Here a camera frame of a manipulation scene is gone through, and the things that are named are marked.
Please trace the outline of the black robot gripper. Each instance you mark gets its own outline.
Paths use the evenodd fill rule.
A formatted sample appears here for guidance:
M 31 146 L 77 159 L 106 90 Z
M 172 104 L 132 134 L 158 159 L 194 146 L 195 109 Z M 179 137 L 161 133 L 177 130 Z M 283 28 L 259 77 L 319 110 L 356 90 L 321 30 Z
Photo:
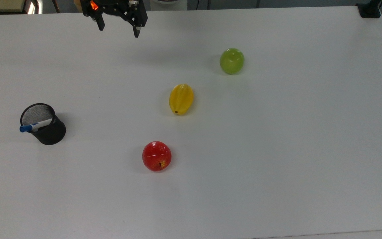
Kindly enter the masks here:
M 147 24 L 147 11 L 142 0 L 81 0 L 83 15 L 97 23 L 100 31 L 105 28 L 103 14 L 122 18 L 133 27 L 138 38 L 141 28 Z

